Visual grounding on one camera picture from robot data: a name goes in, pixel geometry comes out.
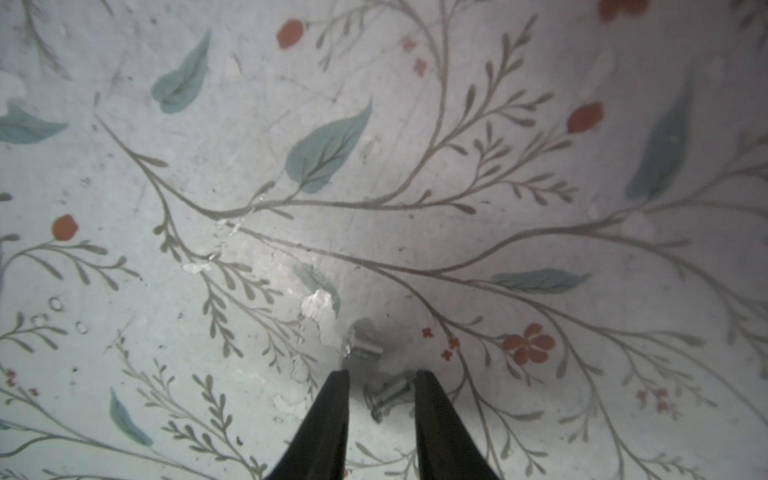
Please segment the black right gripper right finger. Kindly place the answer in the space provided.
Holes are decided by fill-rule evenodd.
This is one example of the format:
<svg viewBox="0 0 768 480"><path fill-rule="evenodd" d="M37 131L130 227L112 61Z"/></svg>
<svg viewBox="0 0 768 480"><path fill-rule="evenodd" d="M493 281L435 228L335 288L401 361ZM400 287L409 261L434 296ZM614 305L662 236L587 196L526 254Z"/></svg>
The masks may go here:
<svg viewBox="0 0 768 480"><path fill-rule="evenodd" d="M498 479L428 370L415 376L415 433L421 479Z"/></svg>

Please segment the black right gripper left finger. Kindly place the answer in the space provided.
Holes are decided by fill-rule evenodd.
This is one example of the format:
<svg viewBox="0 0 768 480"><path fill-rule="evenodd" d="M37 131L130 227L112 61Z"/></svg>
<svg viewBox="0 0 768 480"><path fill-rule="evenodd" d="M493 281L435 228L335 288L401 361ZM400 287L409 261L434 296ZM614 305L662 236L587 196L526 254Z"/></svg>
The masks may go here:
<svg viewBox="0 0 768 480"><path fill-rule="evenodd" d="M331 372L267 479L344 478L349 394L349 372Z"/></svg>

